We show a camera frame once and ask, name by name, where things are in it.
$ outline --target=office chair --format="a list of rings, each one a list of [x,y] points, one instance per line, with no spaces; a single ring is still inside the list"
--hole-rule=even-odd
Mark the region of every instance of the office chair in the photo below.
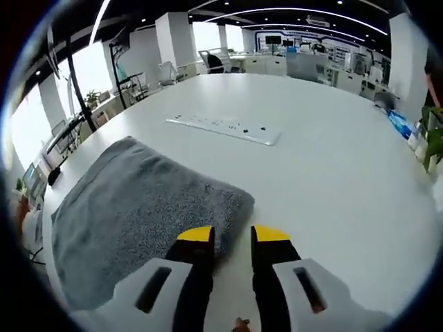
[[[231,64],[226,47],[200,50],[199,54],[208,69],[208,74],[243,73],[240,68]]]
[[[163,62],[159,64],[160,68],[160,80],[159,86],[162,88],[169,85],[174,85],[180,82],[185,76],[183,74],[178,74],[177,70],[172,65],[171,61]]]

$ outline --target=green leaves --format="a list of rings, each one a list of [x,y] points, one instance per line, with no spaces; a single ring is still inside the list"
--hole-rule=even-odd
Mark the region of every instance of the green leaves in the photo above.
[[[17,184],[15,185],[15,189],[21,192],[23,190],[23,181],[20,178],[17,178]]]
[[[426,171],[429,169],[431,157],[436,154],[443,155],[443,128],[434,129],[428,132],[428,149],[426,150],[423,162]]]
[[[84,99],[84,101],[87,104],[93,104],[94,102],[96,102],[98,100],[99,95],[100,95],[99,92],[95,92],[94,90],[91,90],[86,94],[86,98]]]
[[[429,125],[429,117],[431,112],[434,114],[435,117],[440,119],[441,116],[443,116],[443,109],[439,107],[431,107],[431,106],[425,106],[422,108],[422,121],[423,121],[423,127],[422,132],[423,137],[425,137],[426,131],[429,131],[428,125]]]

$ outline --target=white chair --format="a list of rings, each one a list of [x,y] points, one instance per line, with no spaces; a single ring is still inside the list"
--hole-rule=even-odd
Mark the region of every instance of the white chair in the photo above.
[[[159,64],[159,68],[160,68],[159,86],[161,87],[174,85],[177,82],[180,82],[180,80],[184,78],[184,75],[177,73],[177,70],[174,68],[171,61]]]

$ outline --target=black chair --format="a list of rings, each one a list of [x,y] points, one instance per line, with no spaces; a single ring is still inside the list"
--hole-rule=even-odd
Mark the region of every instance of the black chair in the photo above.
[[[224,73],[223,63],[216,55],[208,55],[208,65],[210,74],[222,74]]]

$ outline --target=desk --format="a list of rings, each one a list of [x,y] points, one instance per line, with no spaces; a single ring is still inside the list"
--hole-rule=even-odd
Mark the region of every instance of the desk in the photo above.
[[[165,121],[177,112],[269,125],[282,134],[267,147]],[[371,101],[290,77],[200,75],[116,116],[79,146],[47,189],[44,254],[61,299],[51,215],[99,155],[128,135],[255,197],[251,220],[215,275],[208,331],[229,331],[237,316],[258,331],[253,224],[289,233],[300,256],[341,278],[355,301],[391,315],[407,305],[433,265],[441,236],[431,193],[420,182],[423,167]]]
[[[286,76],[286,58],[270,54],[230,55],[232,66],[242,68],[246,73]],[[178,72],[188,78],[205,75],[208,69],[202,60],[178,67]]]

